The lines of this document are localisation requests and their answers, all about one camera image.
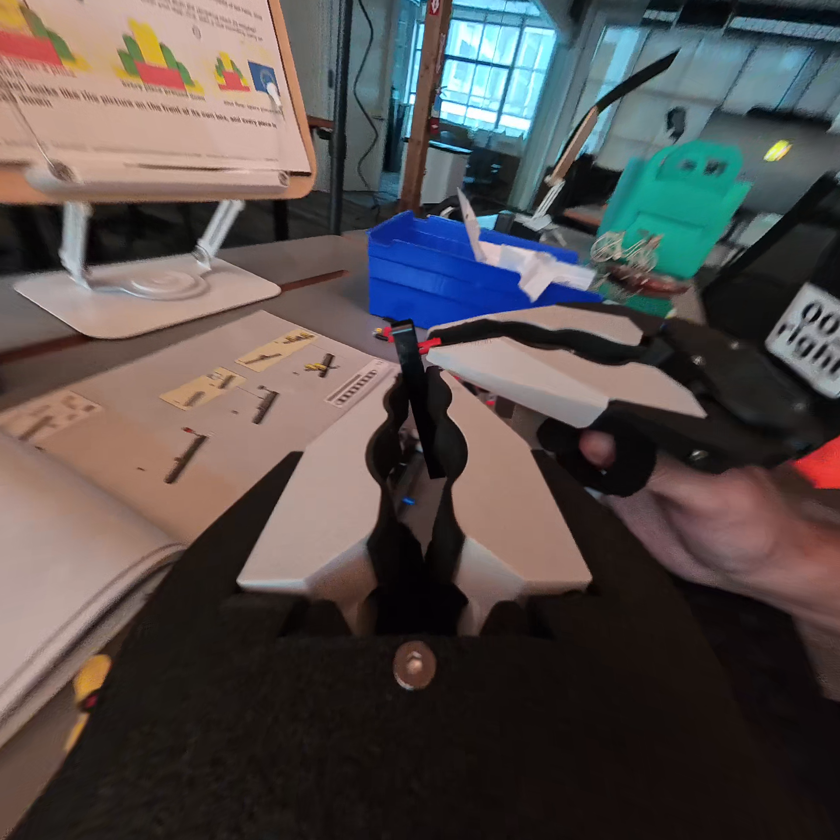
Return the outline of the black metal pole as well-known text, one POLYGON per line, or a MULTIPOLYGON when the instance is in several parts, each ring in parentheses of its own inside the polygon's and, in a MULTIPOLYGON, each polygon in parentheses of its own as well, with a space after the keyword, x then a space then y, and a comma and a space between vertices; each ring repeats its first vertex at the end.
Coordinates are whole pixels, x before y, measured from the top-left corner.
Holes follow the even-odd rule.
POLYGON ((330 140, 329 231, 342 233, 343 183, 347 160, 347 116, 350 86, 350 48, 353 2, 339 1, 337 50, 333 72, 333 112, 330 140))

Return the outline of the printed instruction sheet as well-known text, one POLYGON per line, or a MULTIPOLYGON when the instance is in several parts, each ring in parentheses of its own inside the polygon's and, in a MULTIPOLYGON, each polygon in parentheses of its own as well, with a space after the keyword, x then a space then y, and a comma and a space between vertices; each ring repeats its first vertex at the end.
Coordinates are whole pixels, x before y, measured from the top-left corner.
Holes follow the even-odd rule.
POLYGON ((3 164, 310 175, 270 2, 1 4, 3 164))

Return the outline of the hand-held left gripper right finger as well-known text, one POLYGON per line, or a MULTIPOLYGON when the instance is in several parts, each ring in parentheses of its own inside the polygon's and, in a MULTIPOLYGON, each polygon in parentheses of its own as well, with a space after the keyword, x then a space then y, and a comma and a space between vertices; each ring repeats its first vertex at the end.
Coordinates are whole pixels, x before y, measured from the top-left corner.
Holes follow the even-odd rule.
POLYGON ((446 474, 437 532, 455 539, 438 569, 467 600, 459 634, 480 634, 502 602, 585 591, 592 573, 529 444, 452 374, 426 373, 446 474))

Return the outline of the person's right hand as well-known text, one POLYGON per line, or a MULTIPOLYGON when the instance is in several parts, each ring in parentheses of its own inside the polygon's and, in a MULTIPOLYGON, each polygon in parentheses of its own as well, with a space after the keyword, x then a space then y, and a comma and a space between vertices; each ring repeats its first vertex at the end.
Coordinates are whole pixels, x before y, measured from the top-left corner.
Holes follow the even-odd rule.
POLYGON ((659 455, 646 487, 601 501, 681 579, 838 635, 838 514, 787 496, 766 470, 710 476, 659 455))

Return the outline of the teal tote bag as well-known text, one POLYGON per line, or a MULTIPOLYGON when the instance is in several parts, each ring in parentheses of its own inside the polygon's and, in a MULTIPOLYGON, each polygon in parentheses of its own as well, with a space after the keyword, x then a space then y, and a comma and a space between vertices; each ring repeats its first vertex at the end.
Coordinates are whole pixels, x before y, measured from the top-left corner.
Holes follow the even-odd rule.
POLYGON ((623 234, 623 248, 659 236, 656 265, 675 278, 703 266, 752 184, 740 179, 743 157, 733 144, 693 140, 653 156, 633 157, 605 207, 598 237, 623 234))

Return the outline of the white cabinet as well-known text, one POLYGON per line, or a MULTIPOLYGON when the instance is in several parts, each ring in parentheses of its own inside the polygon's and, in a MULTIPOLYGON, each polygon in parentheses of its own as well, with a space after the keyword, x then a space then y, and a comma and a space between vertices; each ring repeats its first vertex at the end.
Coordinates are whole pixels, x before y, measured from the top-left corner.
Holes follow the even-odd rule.
POLYGON ((420 204, 437 205, 454 196, 462 186, 472 150, 451 143, 430 140, 420 204))

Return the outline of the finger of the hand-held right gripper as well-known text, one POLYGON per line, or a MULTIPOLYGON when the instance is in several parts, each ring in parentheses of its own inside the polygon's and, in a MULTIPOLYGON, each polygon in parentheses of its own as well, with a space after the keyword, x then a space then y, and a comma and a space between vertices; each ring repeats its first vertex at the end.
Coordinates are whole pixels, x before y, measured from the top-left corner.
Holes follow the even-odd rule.
POLYGON ((509 338, 441 345, 427 360, 462 380, 576 428, 611 402, 705 418, 690 390, 654 366, 599 364, 568 350, 538 350, 509 338))
POLYGON ((612 307, 585 309, 552 305, 504 311, 431 328, 427 340, 444 346, 509 340, 532 350, 569 351, 589 361, 645 361, 651 339, 626 315, 612 307))

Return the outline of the blue plastic bin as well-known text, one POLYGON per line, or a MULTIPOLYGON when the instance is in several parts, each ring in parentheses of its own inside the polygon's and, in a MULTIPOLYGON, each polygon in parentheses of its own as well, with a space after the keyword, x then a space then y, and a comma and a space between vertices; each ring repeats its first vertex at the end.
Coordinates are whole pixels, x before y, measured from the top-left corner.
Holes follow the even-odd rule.
POLYGON ((552 284, 536 301, 519 275, 476 260, 466 226, 445 217, 393 216, 368 232, 369 311, 430 329, 489 314, 565 303, 600 303, 596 292, 552 284))

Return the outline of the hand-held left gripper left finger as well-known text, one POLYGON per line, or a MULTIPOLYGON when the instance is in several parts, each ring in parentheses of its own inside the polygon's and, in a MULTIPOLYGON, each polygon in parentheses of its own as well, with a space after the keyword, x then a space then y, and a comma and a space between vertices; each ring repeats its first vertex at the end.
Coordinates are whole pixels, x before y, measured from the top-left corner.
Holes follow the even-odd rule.
POLYGON ((407 417, 403 378, 387 375, 306 447, 238 575, 243 593, 329 602, 353 635, 373 633, 380 597, 424 560, 390 481, 407 417))

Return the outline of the wooden post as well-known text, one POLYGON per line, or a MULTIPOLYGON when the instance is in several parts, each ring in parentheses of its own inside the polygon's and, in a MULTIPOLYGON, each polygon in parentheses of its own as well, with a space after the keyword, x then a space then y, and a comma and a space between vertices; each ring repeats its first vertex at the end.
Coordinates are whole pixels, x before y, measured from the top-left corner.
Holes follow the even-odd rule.
POLYGON ((407 143, 398 205, 400 212, 412 211, 416 214, 421 206, 432 110, 445 62, 445 47, 452 6, 451 1, 426 3, 423 48, 416 84, 412 128, 407 143))

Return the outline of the open instruction booklet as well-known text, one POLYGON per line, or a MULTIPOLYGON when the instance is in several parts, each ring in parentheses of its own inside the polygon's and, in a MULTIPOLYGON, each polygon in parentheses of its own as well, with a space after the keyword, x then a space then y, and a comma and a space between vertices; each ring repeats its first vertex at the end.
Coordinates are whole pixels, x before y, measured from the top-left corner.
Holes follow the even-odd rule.
POLYGON ((2 412, 2 744, 394 363, 258 311, 2 412))

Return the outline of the white crumpled paper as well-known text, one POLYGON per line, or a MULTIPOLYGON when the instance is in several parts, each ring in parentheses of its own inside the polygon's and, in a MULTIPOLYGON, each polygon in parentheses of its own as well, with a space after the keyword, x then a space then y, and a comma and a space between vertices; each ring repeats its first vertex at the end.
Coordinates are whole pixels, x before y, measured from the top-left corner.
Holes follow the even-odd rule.
POLYGON ((466 195, 457 189, 459 208, 469 238, 472 254, 484 266, 512 271, 519 276, 518 288, 536 302, 550 287, 588 291, 595 280, 595 270, 587 266, 558 261, 551 253, 515 245, 482 243, 478 218, 466 195))

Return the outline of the black lego beam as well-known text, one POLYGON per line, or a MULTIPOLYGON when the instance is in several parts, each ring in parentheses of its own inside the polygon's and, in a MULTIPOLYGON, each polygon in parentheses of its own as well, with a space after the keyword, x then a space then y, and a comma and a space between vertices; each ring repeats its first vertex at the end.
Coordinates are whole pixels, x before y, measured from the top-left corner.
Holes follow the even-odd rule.
POLYGON ((427 408, 427 378, 413 321, 407 319, 394 322, 391 336, 401 366, 402 380, 422 446, 427 473, 433 480, 445 478, 445 471, 434 451, 436 426, 427 408))

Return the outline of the wooden board document stand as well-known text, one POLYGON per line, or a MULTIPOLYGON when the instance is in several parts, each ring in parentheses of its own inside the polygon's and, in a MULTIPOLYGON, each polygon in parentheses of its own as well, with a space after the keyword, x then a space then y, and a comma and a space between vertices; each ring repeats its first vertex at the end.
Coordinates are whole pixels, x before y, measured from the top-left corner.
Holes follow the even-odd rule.
POLYGON ((241 308, 279 295, 279 288, 218 259, 229 230, 252 200, 287 200, 310 193, 316 155, 280 4, 270 2, 280 50, 295 81, 295 110, 306 141, 310 175, 195 166, 105 164, 66 166, 42 153, 36 163, 2 163, 2 203, 62 206, 62 272, 15 283, 16 292, 78 333, 120 340, 241 308), (186 254, 116 266, 88 267, 89 223, 96 204, 217 202, 211 220, 186 254))

